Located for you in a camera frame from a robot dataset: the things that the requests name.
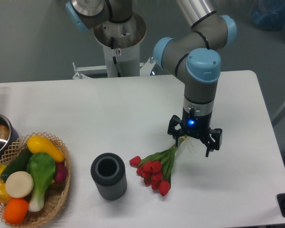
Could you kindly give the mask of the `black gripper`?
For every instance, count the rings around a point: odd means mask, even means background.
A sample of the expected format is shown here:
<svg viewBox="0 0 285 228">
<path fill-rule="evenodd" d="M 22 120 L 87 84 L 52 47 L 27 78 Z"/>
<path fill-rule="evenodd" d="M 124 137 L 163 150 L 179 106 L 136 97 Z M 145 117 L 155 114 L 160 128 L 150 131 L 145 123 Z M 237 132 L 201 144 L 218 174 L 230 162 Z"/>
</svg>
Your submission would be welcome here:
<svg viewBox="0 0 285 228">
<path fill-rule="evenodd" d="M 207 147 L 205 156 L 214 150 L 219 150 L 222 144 L 222 129 L 210 128 L 212 112 L 204 116 L 190 116 L 184 109 L 182 119 L 173 115 L 169 121 L 167 133 L 175 140 L 175 146 L 179 146 L 179 138 L 187 135 L 192 138 L 200 139 Z"/>
</svg>

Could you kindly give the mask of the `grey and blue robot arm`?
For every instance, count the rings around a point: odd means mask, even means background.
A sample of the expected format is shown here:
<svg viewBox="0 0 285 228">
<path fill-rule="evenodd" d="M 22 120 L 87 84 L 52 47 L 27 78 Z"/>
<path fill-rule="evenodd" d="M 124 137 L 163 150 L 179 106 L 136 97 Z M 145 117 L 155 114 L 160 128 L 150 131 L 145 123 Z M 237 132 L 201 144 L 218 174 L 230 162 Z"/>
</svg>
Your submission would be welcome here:
<svg viewBox="0 0 285 228">
<path fill-rule="evenodd" d="M 229 16 L 218 15 L 209 0 L 177 4 L 191 33 L 180 40 L 160 39 L 152 55 L 162 69 L 185 85 L 182 117 L 171 118 L 168 134 L 175 140 L 184 135 L 199 139 L 207 152 L 219 150 L 222 130 L 210 127 L 221 72 L 217 50 L 235 40 L 237 27 Z M 140 74 L 140 43 L 146 24 L 130 0 L 70 0 L 66 10 L 79 30 L 94 31 L 103 47 L 108 77 Z"/>
</svg>

